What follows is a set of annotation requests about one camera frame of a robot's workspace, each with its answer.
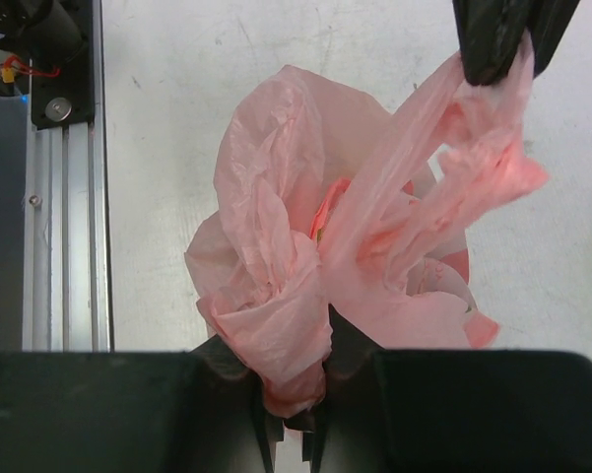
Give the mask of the pink plastic bag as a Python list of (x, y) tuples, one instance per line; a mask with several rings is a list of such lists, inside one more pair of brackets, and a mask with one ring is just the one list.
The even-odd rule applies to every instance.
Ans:
[(449, 57), (395, 111), (287, 65), (235, 109), (218, 209), (185, 260), (198, 309), (289, 418), (325, 393), (330, 314), (386, 348), (484, 348), (466, 229), (545, 184), (523, 150), (534, 78), (524, 35), (496, 89)]

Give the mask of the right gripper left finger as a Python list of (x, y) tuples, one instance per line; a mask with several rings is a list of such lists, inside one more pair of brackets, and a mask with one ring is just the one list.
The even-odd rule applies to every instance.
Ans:
[(190, 352), (0, 354), (0, 472), (270, 472), (258, 377)]

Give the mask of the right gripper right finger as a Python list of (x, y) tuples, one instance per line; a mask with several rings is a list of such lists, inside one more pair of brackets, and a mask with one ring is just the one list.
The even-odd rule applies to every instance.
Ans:
[(388, 350), (338, 313), (314, 472), (592, 472), (592, 362), (527, 350)]

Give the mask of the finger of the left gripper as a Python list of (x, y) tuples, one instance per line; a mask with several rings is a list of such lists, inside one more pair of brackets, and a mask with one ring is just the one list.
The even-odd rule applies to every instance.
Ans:
[(529, 32), (534, 47), (534, 76), (549, 66), (569, 25), (579, 0), (534, 0), (529, 14)]
[(532, 9), (524, 0), (453, 0), (466, 81), (490, 86), (512, 64)]

